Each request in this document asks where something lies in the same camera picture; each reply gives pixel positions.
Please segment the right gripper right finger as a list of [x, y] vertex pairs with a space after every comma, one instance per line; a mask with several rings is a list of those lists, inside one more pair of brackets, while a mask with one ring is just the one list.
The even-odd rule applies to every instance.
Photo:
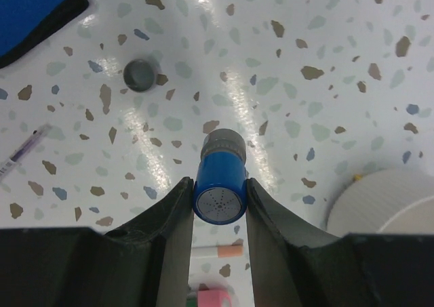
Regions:
[[246, 211], [257, 306], [432, 306], [433, 237], [335, 237], [250, 178]]

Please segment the blue cylindrical stamp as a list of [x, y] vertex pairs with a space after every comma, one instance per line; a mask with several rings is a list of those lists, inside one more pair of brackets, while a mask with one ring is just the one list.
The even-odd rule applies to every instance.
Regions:
[[193, 191], [193, 210], [204, 222], [226, 225], [247, 209], [246, 147], [232, 129], [215, 129], [203, 142]]

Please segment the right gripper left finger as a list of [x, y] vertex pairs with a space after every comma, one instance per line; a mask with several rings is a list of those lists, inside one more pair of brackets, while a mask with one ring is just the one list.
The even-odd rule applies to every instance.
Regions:
[[193, 181], [100, 234], [91, 228], [1, 231], [2, 306], [184, 306]]

